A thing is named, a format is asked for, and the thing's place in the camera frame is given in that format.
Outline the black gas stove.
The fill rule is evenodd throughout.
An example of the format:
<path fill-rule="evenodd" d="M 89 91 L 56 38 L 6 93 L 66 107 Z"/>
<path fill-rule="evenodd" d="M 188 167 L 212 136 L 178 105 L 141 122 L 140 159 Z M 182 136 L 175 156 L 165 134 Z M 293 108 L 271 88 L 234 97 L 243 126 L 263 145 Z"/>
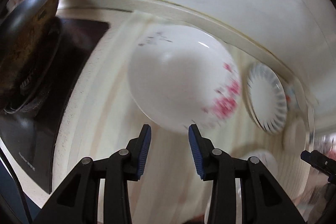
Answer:
<path fill-rule="evenodd" d="M 52 191 L 55 143 L 84 65 L 109 23 L 55 17 L 42 36 L 32 68 L 1 111 L 1 139 L 25 173 Z"/>

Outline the striped table mat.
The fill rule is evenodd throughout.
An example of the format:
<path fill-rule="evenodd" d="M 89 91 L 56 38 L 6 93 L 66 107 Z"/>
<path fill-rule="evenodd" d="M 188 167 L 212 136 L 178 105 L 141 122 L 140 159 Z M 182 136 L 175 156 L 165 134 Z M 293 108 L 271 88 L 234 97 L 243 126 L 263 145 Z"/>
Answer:
<path fill-rule="evenodd" d="M 78 161 L 103 159 L 126 146 L 150 120 L 131 98 L 127 60 L 141 29 L 109 29 L 99 41 L 72 92 L 60 126 L 54 154 L 52 186 L 56 188 Z M 196 173 L 187 134 L 151 125 L 152 139 L 145 172 L 129 183 L 134 223 L 183 223 L 205 213 L 211 183 Z M 282 135 L 268 135 L 250 118 L 240 99 L 235 114 L 222 127 L 202 134 L 215 147 L 243 158 L 265 149 L 276 159 L 276 178 L 288 196 L 303 194 L 309 166 L 283 150 Z"/>

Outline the white plate blue leaf pattern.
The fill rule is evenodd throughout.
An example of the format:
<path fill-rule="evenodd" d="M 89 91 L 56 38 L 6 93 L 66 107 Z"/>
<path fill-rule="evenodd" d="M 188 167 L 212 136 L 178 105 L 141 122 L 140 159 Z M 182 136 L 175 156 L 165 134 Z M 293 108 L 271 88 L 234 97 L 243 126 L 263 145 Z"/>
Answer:
<path fill-rule="evenodd" d="M 263 63 L 253 64 L 247 75 L 247 95 L 257 124 L 276 135 L 286 125 L 288 106 L 285 91 L 276 73 Z"/>

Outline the white bowl pink flowers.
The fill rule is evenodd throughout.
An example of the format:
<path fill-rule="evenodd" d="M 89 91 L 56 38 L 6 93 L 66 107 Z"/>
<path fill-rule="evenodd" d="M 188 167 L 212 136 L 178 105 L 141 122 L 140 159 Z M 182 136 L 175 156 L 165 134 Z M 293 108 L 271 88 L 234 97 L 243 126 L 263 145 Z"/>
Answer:
<path fill-rule="evenodd" d="M 160 127 L 185 134 L 222 126 L 238 108 L 241 79 L 228 49 L 195 27 L 155 24 L 139 37 L 127 79 L 140 110 Z"/>

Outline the black wok pan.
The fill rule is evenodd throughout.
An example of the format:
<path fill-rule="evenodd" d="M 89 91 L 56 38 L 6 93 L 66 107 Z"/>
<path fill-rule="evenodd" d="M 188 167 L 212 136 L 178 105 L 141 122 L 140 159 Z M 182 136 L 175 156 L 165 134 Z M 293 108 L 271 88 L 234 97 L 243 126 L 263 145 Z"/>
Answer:
<path fill-rule="evenodd" d="M 22 0 L 1 23 L 1 100 L 17 87 L 59 0 Z"/>

